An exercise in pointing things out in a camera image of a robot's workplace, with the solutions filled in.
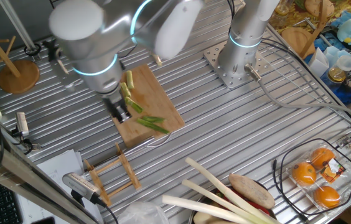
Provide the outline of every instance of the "white scallion stem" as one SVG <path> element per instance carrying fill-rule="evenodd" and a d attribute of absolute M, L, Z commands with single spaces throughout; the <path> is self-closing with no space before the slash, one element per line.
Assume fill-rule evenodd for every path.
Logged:
<path fill-rule="evenodd" d="M 244 209 L 246 212 L 260 218 L 262 222 L 273 224 L 274 221 L 270 219 L 269 216 L 263 215 L 257 208 L 251 206 L 231 189 L 225 186 L 221 181 L 219 181 L 213 174 L 211 174 L 207 169 L 202 167 L 199 163 L 195 162 L 191 158 L 185 159 L 186 163 L 191 165 L 193 168 L 197 169 L 201 174 L 203 174 L 221 193 L 223 193 L 232 203 Z"/>
<path fill-rule="evenodd" d="M 220 198 L 219 196 L 209 192 L 208 190 L 204 189 L 203 187 L 189 180 L 183 180 L 182 185 L 189 187 L 190 189 L 195 190 L 198 193 L 201 193 L 202 195 L 212 199 L 214 202 L 217 202 L 218 204 L 224 206 L 225 208 L 229 209 L 232 212 L 235 212 L 240 217 L 245 218 L 251 221 L 252 223 L 261 224 L 263 222 L 260 218 L 257 218 L 256 216 L 244 211 L 243 209 L 233 205 L 232 203 L 227 202 L 226 200 Z"/>
<path fill-rule="evenodd" d="M 198 212 L 204 212 L 231 222 L 235 222 L 239 224 L 252 224 L 252 222 L 240 217 L 239 215 L 233 212 L 227 211 L 222 208 L 217 208 L 212 205 L 207 205 L 205 203 L 195 202 L 192 200 L 177 198 L 177 197 L 168 196 L 168 195 L 163 195 L 162 201 L 163 203 L 166 203 L 168 205 L 176 205 L 183 208 L 195 210 Z"/>

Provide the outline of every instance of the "green onion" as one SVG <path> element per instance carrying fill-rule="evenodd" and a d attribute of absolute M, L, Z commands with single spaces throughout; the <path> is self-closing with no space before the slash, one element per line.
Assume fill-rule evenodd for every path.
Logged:
<path fill-rule="evenodd" d="M 131 93 L 130 90 L 128 89 L 126 83 L 120 83 L 121 90 L 123 90 L 124 97 L 130 97 Z"/>
<path fill-rule="evenodd" d="M 166 119 L 160 117 L 143 116 L 143 120 L 151 123 L 163 123 Z"/>
<path fill-rule="evenodd" d="M 129 89 L 134 88 L 134 82 L 133 82 L 133 73 L 131 71 L 126 72 L 126 78 L 127 78 L 127 86 Z"/>
<path fill-rule="evenodd" d="M 126 101 L 127 105 L 130 105 L 137 113 L 142 113 L 144 111 L 144 108 L 139 106 L 136 102 L 134 102 L 130 97 L 125 97 L 124 100 Z"/>
<path fill-rule="evenodd" d="M 164 134 L 169 134 L 169 133 L 170 133 L 170 131 L 168 131 L 168 130 L 162 128 L 162 127 L 159 127 L 158 125 L 153 124 L 153 123 L 151 123 L 151 122 L 149 122 L 149 121 L 145 121 L 145 120 L 143 120 L 143 119 L 141 119 L 141 118 L 138 118 L 138 119 L 137 119 L 137 122 L 138 122 L 139 124 L 141 124 L 141 125 L 147 127 L 147 128 L 151 128 L 151 129 L 153 129 L 153 130 L 155 130 L 155 131 L 159 131 L 159 132 L 164 133 Z"/>

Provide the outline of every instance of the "orange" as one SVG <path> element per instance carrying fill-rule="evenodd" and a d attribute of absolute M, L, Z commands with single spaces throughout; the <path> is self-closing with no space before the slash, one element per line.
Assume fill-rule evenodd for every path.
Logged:
<path fill-rule="evenodd" d="M 315 167 L 315 169 L 321 170 L 326 166 L 326 164 L 335 157 L 335 154 L 324 147 L 316 149 L 311 155 L 311 165 Z"/>
<path fill-rule="evenodd" d="M 292 168 L 292 176 L 300 186 L 311 185 L 315 183 L 317 179 L 315 169 L 308 162 L 300 162 L 294 165 Z"/>
<path fill-rule="evenodd" d="M 314 200 L 325 208 L 333 208 L 340 203 L 340 195 L 333 187 L 323 186 L 315 190 Z"/>

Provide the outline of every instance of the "plastic bag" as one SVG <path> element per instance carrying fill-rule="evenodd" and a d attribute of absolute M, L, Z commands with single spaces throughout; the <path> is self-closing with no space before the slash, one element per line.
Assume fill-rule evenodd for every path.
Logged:
<path fill-rule="evenodd" d="M 163 210 L 151 202 L 133 202 L 118 221 L 119 224 L 169 224 Z"/>
<path fill-rule="evenodd" d="M 351 163 L 322 140 L 301 146 L 305 153 L 286 168 L 291 180 L 320 211 L 347 203 L 351 193 Z M 324 215 L 331 217 L 339 207 Z"/>

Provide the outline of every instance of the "label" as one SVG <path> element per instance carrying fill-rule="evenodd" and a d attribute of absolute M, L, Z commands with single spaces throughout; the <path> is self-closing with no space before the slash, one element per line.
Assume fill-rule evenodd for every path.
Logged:
<path fill-rule="evenodd" d="M 321 170 L 321 175 L 331 184 L 335 182 L 335 180 L 337 180 L 337 178 L 339 178 L 344 171 L 346 171 L 344 166 L 342 166 L 337 160 L 331 159 Z"/>

